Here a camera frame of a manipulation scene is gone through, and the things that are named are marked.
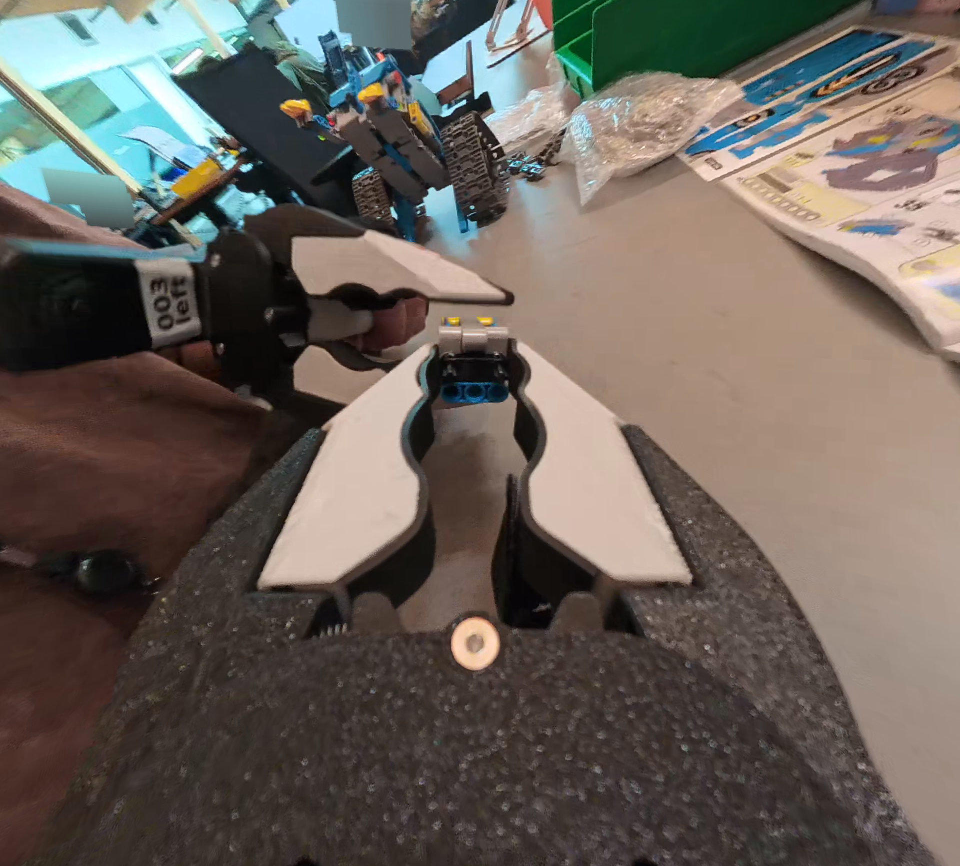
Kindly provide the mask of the small wooden frame stand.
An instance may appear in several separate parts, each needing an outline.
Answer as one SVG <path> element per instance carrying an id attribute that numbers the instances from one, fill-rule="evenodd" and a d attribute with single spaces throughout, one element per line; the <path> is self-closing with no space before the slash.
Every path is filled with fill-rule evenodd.
<path id="1" fill-rule="evenodd" d="M 492 68 L 550 32 L 534 0 L 498 0 L 486 29 L 486 66 Z"/>

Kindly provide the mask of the small black rounded object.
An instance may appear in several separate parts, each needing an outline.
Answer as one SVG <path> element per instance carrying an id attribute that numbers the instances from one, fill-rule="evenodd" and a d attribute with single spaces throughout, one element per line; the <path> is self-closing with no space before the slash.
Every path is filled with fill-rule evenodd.
<path id="1" fill-rule="evenodd" d="M 150 583 L 138 561 L 116 549 L 44 555 L 36 569 L 56 583 L 97 599 L 141 592 Z"/>

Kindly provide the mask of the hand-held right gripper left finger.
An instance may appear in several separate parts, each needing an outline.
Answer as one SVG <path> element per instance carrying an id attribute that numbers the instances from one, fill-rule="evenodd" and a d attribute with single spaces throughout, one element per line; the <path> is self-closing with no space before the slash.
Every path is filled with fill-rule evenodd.
<path id="1" fill-rule="evenodd" d="M 435 355 L 420 346 L 323 427 L 259 573 L 260 592 L 342 592 L 423 530 L 424 454 L 413 438 L 416 417 L 430 413 Z"/>

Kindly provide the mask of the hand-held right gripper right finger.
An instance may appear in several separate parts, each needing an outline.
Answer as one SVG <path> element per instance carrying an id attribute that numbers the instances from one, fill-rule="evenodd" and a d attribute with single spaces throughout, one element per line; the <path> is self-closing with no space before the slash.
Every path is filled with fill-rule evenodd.
<path id="1" fill-rule="evenodd" d="M 692 572 L 634 456 L 625 423 L 515 341 L 514 437 L 524 518 L 576 568 L 626 586 L 690 586 Z"/>

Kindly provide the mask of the cluster of black track links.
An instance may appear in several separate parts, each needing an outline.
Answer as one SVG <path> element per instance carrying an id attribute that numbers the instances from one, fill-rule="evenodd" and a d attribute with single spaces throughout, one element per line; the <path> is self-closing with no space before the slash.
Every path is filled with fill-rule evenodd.
<path id="1" fill-rule="evenodd" d="M 547 170 L 555 165 L 561 152 L 567 127 L 561 127 L 536 153 L 513 153 L 506 159 L 504 169 L 513 178 L 535 183 L 541 181 Z"/>

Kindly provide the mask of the instruction booklet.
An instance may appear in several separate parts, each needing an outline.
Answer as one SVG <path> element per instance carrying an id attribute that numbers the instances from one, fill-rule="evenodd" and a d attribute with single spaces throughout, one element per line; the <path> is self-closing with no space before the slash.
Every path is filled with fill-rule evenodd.
<path id="1" fill-rule="evenodd" d="M 888 295 L 959 362 L 959 70 L 724 181 L 803 247 Z"/>

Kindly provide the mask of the dark brick-built model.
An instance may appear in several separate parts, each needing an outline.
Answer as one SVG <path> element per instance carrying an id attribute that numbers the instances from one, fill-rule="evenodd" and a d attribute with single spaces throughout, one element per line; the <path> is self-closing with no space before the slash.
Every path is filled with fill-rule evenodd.
<path id="1" fill-rule="evenodd" d="M 506 212 L 505 153 L 480 112 L 465 106 L 435 117 L 394 57 L 358 69 L 343 56 L 335 32 L 319 41 L 339 84 L 329 95 L 329 111 L 316 112 L 307 99 L 286 100 L 280 109 L 298 127 L 349 147 L 366 164 L 351 180 L 362 217 L 416 241 L 428 192 L 448 187 L 463 234 L 471 223 L 483 227 Z"/>

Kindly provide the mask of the sticker sheet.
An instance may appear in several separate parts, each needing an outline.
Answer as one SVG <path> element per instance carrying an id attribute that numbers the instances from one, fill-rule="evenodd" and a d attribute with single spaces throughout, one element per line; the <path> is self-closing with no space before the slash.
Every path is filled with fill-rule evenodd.
<path id="1" fill-rule="evenodd" d="M 678 153 L 714 181 L 773 157 L 958 62 L 958 39 L 859 25 L 810 45 L 741 88 Z"/>

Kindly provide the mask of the small clear plastic parts bag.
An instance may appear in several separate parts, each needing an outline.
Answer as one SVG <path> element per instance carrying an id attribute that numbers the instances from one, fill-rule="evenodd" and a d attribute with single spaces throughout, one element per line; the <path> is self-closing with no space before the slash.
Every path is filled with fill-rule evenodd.
<path id="1" fill-rule="evenodd" d="M 580 97 L 565 83 L 537 88 L 509 107 L 486 118 L 507 153 L 550 138 L 565 126 Z"/>

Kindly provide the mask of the person's left hand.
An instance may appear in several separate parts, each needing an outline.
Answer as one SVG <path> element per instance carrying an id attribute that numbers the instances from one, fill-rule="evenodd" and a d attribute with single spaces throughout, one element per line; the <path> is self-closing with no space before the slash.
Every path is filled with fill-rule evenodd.
<path id="1" fill-rule="evenodd" d="M 403 298 L 390 308 L 373 310 L 369 328 L 347 337 L 343 342 L 366 356 L 379 357 L 384 351 L 403 346 L 423 332 L 427 314 L 426 299 L 418 296 Z"/>

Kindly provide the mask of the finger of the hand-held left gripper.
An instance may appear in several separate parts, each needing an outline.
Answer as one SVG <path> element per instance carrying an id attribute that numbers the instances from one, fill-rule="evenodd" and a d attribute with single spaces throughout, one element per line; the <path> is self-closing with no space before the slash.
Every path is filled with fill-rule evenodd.
<path id="1" fill-rule="evenodd" d="M 510 306 L 513 294 L 461 263 L 407 240 L 366 230 L 356 236 L 296 236 L 291 266 L 304 292 L 346 299 L 350 293 L 387 298 Z"/>
<path id="2" fill-rule="evenodd" d="M 376 309 L 352 308 L 341 300 L 324 297 L 309 297 L 308 307 L 306 346 L 320 350 L 338 367 L 366 376 L 388 373 L 400 365 L 398 359 L 374 358 L 353 345 L 353 337 L 363 337 L 374 328 Z"/>

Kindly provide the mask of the blue grey yellow brick assembly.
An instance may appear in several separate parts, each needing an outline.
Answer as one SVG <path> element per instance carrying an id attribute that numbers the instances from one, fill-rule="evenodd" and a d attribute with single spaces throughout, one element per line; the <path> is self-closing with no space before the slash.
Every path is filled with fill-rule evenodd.
<path id="1" fill-rule="evenodd" d="M 511 338 L 494 316 L 445 316 L 438 328 L 439 393 L 446 406 L 502 404 L 511 394 Z"/>

